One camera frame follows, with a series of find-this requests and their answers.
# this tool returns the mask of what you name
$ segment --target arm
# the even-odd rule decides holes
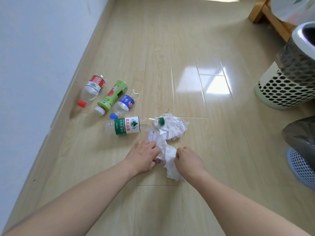
[[[159,153],[155,142],[137,142],[123,161],[67,190],[3,236],[85,235],[133,177],[155,166]]]
[[[178,148],[175,165],[201,194],[226,236],[309,236],[280,215],[215,180],[189,147]]]

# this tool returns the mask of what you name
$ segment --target paper towel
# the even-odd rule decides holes
[[[160,147],[161,152],[156,159],[161,160],[167,169],[167,177],[178,180],[184,180],[176,169],[174,159],[176,157],[176,149],[167,144],[166,140],[175,140],[181,138],[187,130],[188,122],[181,118],[174,117],[172,114],[163,114],[161,117],[165,119],[165,124],[159,126],[156,120],[155,129],[149,132],[149,141],[155,141]]]

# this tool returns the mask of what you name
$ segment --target hand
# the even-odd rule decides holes
[[[203,160],[190,147],[177,149],[175,166],[187,181],[204,171]]]
[[[155,166],[154,159],[161,149],[156,146],[155,141],[148,139],[138,141],[127,154],[125,161],[132,167],[135,176],[147,173]]]

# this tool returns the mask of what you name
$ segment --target perforated trash can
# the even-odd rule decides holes
[[[254,90],[263,103],[278,110],[315,98],[315,22],[293,31]]]
[[[299,181],[315,190],[315,173],[301,155],[291,148],[287,153],[287,159],[291,170]]]

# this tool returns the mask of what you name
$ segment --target white wall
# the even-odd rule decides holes
[[[108,0],[0,0],[0,233]]]

